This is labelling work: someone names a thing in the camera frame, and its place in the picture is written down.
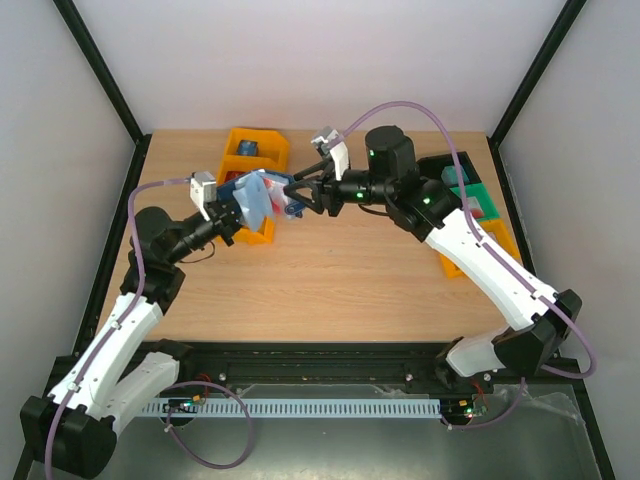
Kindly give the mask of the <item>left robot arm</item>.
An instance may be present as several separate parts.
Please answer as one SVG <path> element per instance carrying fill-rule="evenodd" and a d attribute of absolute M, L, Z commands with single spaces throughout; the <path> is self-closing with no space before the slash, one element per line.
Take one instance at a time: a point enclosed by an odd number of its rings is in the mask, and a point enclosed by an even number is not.
<path fill-rule="evenodd" d="M 109 318 L 66 376 L 20 411 L 36 460 L 85 479 L 104 470 L 124 429 L 179 379 L 190 354 L 163 340 L 134 370 L 127 368 L 177 297 L 185 279 L 178 263 L 217 237 L 231 245 L 241 217 L 234 198 L 211 201 L 182 221 L 160 207 L 135 215 L 129 268 Z"/>

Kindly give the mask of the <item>blue leather card holder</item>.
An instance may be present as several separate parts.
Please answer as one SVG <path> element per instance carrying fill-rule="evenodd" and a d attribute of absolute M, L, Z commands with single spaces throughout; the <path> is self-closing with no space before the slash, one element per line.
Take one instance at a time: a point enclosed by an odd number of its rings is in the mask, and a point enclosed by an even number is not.
<path fill-rule="evenodd" d="M 217 188 L 220 201 L 235 200 L 241 211 L 241 224 L 252 232 L 261 229 L 265 219 L 277 215 L 301 218 L 305 206 L 288 197 L 284 188 L 294 183 L 292 175 L 264 168 L 254 169 Z"/>

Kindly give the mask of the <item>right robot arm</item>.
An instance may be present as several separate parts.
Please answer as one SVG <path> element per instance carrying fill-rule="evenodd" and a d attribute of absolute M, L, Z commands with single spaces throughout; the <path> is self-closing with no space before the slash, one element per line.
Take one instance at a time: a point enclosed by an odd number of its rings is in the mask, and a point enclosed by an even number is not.
<path fill-rule="evenodd" d="M 442 353 L 436 379 L 455 392 L 478 373 L 508 369 L 528 378 L 567 338 L 582 307 L 571 289 L 556 291 L 528 272 L 475 219 L 444 183 L 424 176 L 412 140 L 396 126 L 365 136 L 368 167 L 351 168 L 337 132 L 325 128 L 313 144 L 321 162 L 295 175 L 285 194 L 310 210 L 337 216 L 347 203 L 382 205 L 387 216 L 418 241 L 446 256 L 496 305 L 505 327 L 454 340 Z"/>

